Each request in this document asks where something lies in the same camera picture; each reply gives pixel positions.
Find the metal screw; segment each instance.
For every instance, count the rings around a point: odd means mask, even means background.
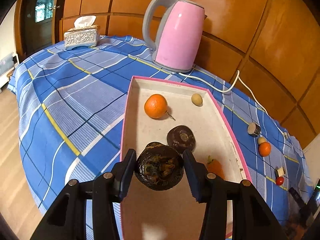
[[[77,184],[77,180],[76,179],[71,179],[71,180],[69,180],[69,182],[68,182],[68,184],[70,185],[70,186],[74,186],[75,184]]]
[[[248,181],[247,179],[244,179],[244,180],[242,181],[242,184],[248,187],[248,186],[251,185],[251,182]]]
[[[112,174],[111,172],[106,172],[106,173],[103,174],[103,177],[104,177],[105,179],[111,179],[112,176],[113,176],[113,174]]]
[[[216,178],[216,174],[214,174],[212,172],[209,172],[209,173],[207,173],[207,178],[208,179],[215,179]]]

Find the ornate silver tissue box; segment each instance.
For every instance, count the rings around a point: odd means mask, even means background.
[[[95,47],[99,39],[99,26],[71,28],[64,33],[64,46],[71,50],[78,46]]]

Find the kettle base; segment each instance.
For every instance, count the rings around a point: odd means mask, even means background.
[[[189,71],[192,69],[192,67],[189,68],[189,69],[175,69],[175,68],[170,68],[170,67],[168,67],[168,66],[162,65],[162,64],[159,63],[159,62],[156,62],[156,61],[153,60],[153,59],[152,59],[152,62],[153,62],[154,64],[156,64],[156,65],[157,65],[158,67],[160,67],[160,68],[164,68],[164,69],[170,70],[170,71],[175,72],[175,73],[187,73],[187,72],[189,72]]]

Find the kettle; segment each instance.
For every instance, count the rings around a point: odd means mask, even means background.
[[[153,42],[149,27],[158,6],[165,6],[167,10],[159,24],[156,42]],[[204,8],[192,1],[152,0],[142,25],[143,39],[153,50],[152,61],[173,72],[190,71],[199,48],[204,18]]]

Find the blue plaid tablecloth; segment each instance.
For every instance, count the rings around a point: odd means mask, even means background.
[[[236,136],[254,186],[284,224],[295,209],[288,189],[294,187],[305,202],[313,192],[296,138],[286,139],[279,129],[287,131],[238,89],[222,94],[200,81],[160,69],[152,63],[151,53],[144,41],[131,36],[102,36],[95,48],[65,51],[64,42],[54,44],[16,68],[8,89],[17,95],[21,159],[40,211],[48,210],[70,179],[92,180],[119,162],[127,92],[131,77],[138,75],[211,91]],[[230,87],[199,66],[189,74],[220,90]],[[271,143],[268,157],[259,155],[257,139],[248,135],[250,122],[258,123]],[[274,170],[281,166],[286,175],[278,187]],[[93,238],[91,212],[87,212],[87,238]]]

